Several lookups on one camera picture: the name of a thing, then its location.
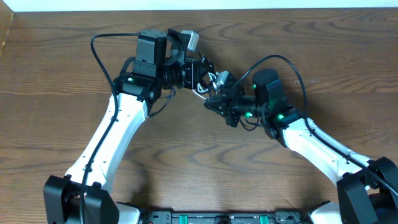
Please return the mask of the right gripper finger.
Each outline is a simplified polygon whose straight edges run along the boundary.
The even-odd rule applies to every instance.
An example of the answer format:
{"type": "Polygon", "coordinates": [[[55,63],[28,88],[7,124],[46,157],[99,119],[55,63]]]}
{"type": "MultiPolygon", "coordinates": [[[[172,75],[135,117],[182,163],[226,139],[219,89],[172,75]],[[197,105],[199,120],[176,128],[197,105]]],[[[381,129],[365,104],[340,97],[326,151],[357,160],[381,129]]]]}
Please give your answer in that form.
{"type": "Polygon", "coordinates": [[[230,101],[228,99],[213,99],[206,100],[204,107],[227,119],[229,117],[229,104],[230,101]]]}
{"type": "Polygon", "coordinates": [[[209,98],[209,103],[220,103],[220,102],[227,102],[228,101],[228,92],[227,91],[219,91],[217,95],[212,96],[209,98]]]}

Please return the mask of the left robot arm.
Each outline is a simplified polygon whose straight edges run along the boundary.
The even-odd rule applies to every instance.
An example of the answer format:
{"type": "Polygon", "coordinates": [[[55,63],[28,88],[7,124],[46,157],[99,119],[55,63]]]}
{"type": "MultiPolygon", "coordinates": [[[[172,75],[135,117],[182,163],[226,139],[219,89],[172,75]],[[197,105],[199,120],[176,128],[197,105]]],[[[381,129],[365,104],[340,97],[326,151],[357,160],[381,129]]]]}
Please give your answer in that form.
{"type": "Polygon", "coordinates": [[[188,58],[199,36],[191,30],[142,30],[136,54],[109,78],[106,113],[87,147],[63,177],[50,176],[43,189],[49,223],[144,223],[141,211],[111,198],[126,149],[139,128],[153,117],[163,90],[195,89],[211,70],[204,57],[188,58]]]}

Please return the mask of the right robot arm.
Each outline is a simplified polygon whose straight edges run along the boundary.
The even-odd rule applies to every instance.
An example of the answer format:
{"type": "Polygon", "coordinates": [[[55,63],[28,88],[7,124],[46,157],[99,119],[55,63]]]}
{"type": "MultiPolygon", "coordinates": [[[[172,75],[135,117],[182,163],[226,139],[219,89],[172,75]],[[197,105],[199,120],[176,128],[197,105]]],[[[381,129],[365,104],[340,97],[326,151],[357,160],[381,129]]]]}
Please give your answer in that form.
{"type": "Polygon", "coordinates": [[[204,105],[237,126],[255,118],[269,138],[297,152],[324,173],[338,191],[338,202],[324,202],[304,214],[304,223],[397,223],[397,166],[388,158],[361,155],[322,131],[292,106],[273,69],[256,72],[253,95],[227,71],[211,73],[214,96],[204,105]]]}

